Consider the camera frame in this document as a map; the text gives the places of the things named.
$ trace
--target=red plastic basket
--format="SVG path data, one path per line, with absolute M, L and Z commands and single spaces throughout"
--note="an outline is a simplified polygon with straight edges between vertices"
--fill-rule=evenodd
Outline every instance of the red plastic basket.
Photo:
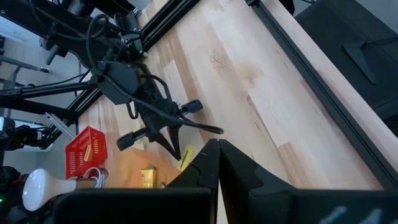
M 83 175 L 90 167 L 98 167 L 108 157 L 105 134 L 85 128 L 65 149 L 65 177 Z

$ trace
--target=wooden table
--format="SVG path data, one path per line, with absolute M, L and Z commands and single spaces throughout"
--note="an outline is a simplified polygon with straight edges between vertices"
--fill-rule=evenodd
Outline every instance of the wooden table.
M 140 17 L 148 21 L 165 1 Z M 276 0 L 264 4 L 367 135 L 397 169 L 397 138 Z M 196 122 L 222 127 L 217 136 L 183 127 L 181 147 L 197 151 L 211 138 L 229 140 L 261 166 L 304 189 L 381 189 L 273 36 L 243 0 L 201 0 L 148 52 L 145 63 L 164 79 L 175 101 L 199 99 Z M 112 173 L 121 155 L 116 140 L 137 129 L 124 105 L 102 96 L 79 120 L 106 133 Z M 134 147 L 177 161 L 156 144 Z

